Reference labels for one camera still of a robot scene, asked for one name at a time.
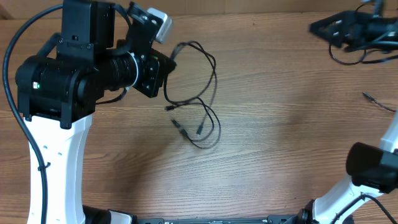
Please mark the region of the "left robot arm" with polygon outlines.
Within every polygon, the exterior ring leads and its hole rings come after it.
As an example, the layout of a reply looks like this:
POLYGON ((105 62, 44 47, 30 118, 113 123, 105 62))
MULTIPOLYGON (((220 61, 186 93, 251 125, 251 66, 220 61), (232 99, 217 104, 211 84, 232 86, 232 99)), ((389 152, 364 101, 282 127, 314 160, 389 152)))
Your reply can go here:
POLYGON ((16 72, 17 109, 31 136, 29 223, 135 223, 83 205, 83 155, 106 91, 156 97, 175 62, 153 49, 172 19, 135 3, 64 1, 62 29, 16 72))

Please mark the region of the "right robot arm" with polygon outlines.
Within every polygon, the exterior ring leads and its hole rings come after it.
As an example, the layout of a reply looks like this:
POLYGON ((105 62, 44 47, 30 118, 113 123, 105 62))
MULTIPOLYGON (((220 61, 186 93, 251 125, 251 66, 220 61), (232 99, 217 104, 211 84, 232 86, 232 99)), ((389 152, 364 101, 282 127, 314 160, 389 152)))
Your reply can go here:
MULTIPOLYGON (((363 51, 357 61, 368 64, 371 52, 397 50, 397 18, 384 17, 384 1, 371 1, 371 13, 343 11, 313 22, 309 31, 345 52, 363 51)), ((397 118, 379 146, 356 142, 346 159, 346 174, 324 196, 311 200, 287 223, 352 223, 351 215, 366 202, 397 189, 397 118)))

